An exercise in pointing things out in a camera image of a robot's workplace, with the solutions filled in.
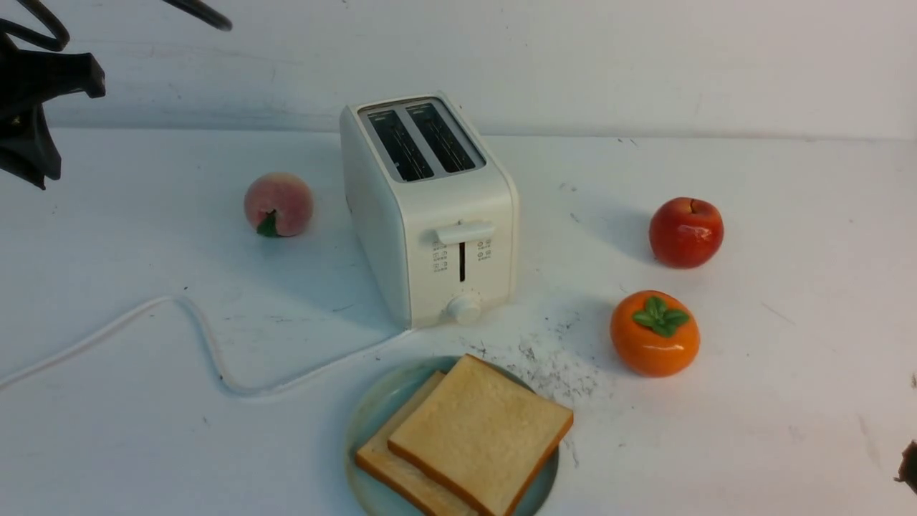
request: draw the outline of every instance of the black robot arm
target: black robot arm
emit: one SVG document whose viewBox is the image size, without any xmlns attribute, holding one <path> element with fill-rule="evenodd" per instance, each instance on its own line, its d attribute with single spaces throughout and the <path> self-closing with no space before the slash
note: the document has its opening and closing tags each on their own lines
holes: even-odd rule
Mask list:
<svg viewBox="0 0 917 516">
<path fill-rule="evenodd" d="M 70 34 L 39 0 L 17 0 L 50 32 L 0 19 L 0 169 L 45 189 L 45 178 L 61 178 L 58 153 L 45 120 L 43 103 L 84 92 L 105 96 L 105 72 L 93 54 L 57 54 Z M 201 0 L 162 0 L 211 27 L 229 31 L 232 22 Z M 21 50 L 10 37 L 47 52 Z"/>
</svg>

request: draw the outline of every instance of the red apple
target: red apple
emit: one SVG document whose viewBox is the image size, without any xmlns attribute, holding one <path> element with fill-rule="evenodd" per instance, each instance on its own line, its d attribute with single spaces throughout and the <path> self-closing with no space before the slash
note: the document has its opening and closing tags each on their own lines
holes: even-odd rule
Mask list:
<svg viewBox="0 0 917 516">
<path fill-rule="evenodd" d="M 299 177 L 284 172 L 259 177 L 245 193 L 245 218 L 259 235 L 266 237 L 302 233 L 314 207 L 309 186 Z"/>
<path fill-rule="evenodd" d="M 709 202 L 677 197 L 649 222 L 649 246 L 662 264 L 690 269 L 713 258 L 723 244 L 723 218 Z"/>
</svg>

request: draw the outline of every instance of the toaster slot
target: toaster slot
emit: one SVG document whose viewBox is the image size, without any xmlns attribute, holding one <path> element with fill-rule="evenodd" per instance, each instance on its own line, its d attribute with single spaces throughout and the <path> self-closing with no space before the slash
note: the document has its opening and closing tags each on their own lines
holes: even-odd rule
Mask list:
<svg viewBox="0 0 917 516">
<path fill-rule="evenodd" d="M 433 169 L 395 111 L 372 113 L 369 120 L 405 182 L 433 177 Z"/>
<path fill-rule="evenodd" d="M 465 282 L 465 242 L 458 243 L 458 281 Z"/>
<path fill-rule="evenodd" d="M 417 106 L 410 106 L 407 108 L 407 112 L 417 128 L 420 129 L 420 133 L 424 136 L 424 140 L 430 146 L 433 154 L 442 164 L 443 170 L 453 174 L 471 170 L 477 166 L 471 158 L 469 150 L 456 136 L 453 128 L 439 114 L 439 110 L 436 109 L 433 103 L 427 102 Z"/>
</svg>

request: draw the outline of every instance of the white cable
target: white cable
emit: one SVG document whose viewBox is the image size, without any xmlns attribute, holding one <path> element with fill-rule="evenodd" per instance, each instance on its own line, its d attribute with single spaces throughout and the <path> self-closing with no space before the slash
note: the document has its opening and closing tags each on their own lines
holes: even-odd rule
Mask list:
<svg viewBox="0 0 917 516">
<path fill-rule="evenodd" d="M 339 365 L 347 360 L 350 360 L 358 355 L 363 355 L 365 353 L 373 352 L 381 348 L 382 346 L 396 342 L 408 333 L 411 330 L 402 331 L 401 333 L 389 337 L 381 342 L 376 342 L 370 346 L 367 346 L 362 349 L 358 349 L 355 352 L 345 354 L 340 358 L 336 358 L 331 362 L 325 363 L 323 365 L 317 365 L 311 369 L 307 369 L 302 373 L 299 373 L 295 376 L 289 377 L 287 379 L 281 380 L 279 383 L 267 387 L 245 387 L 236 381 L 236 379 L 229 373 L 229 370 L 226 368 L 226 364 L 223 362 L 223 352 L 220 351 L 220 348 L 216 345 L 216 339 L 214 338 L 213 330 L 210 328 L 210 323 L 207 322 L 207 317 L 201 311 L 201 309 L 194 304 L 191 299 L 186 296 L 163 296 L 156 297 L 145 303 L 140 304 L 136 308 L 130 310 L 124 315 L 118 317 L 117 319 L 111 321 L 101 330 L 93 333 L 92 335 L 86 337 L 85 339 L 77 342 L 73 346 L 57 353 L 41 362 L 26 367 L 16 371 L 12 375 L 9 375 L 5 378 L 0 379 L 0 391 L 3 391 L 7 387 L 33 376 L 45 369 L 50 369 L 55 365 L 62 364 L 63 362 L 73 358 L 79 353 L 82 353 L 89 348 L 97 345 L 100 342 L 103 342 L 108 337 L 111 337 L 119 330 L 123 329 L 127 324 L 142 315 L 144 312 L 150 310 L 151 308 L 156 307 L 162 303 L 172 301 L 178 305 L 181 305 L 191 311 L 191 314 L 194 317 L 194 321 L 197 323 L 198 329 L 204 335 L 204 343 L 207 346 L 207 351 L 210 353 L 210 359 L 213 363 L 214 368 L 216 369 L 217 374 L 219 375 L 220 382 L 223 386 L 233 395 L 240 398 L 265 398 L 267 396 L 274 396 L 281 394 L 287 390 L 290 390 L 293 387 L 299 386 L 307 380 L 320 375 L 325 372 L 327 369 L 334 365 Z"/>
</svg>

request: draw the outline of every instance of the white table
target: white table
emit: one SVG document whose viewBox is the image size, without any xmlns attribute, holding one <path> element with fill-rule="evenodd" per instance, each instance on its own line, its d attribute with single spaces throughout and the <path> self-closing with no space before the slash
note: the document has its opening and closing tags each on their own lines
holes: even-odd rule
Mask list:
<svg viewBox="0 0 917 516">
<path fill-rule="evenodd" d="M 0 175 L 0 376 L 163 294 L 203 308 L 250 386 L 398 331 L 350 227 L 337 135 L 54 137 L 64 177 L 48 191 Z M 892 481 L 917 438 L 917 145 L 489 141 L 523 200 L 512 305 L 261 402 L 221 391 L 187 313 L 156 307 L 0 392 L 2 512 L 360 514 L 343 475 L 351 409 L 404 361 L 465 352 L 576 410 L 544 514 L 917 509 Z M 244 220 L 246 187 L 274 170 L 316 192 L 302 238 L 263 239 Z M 724 246 L 701 269 L 649 258 L 648 218 L 674 196 L 724 214 Z M 611 349 L 614 303 L 648 288 L 701 325 L 678 376 L 634 376 Z"/>
</svg>

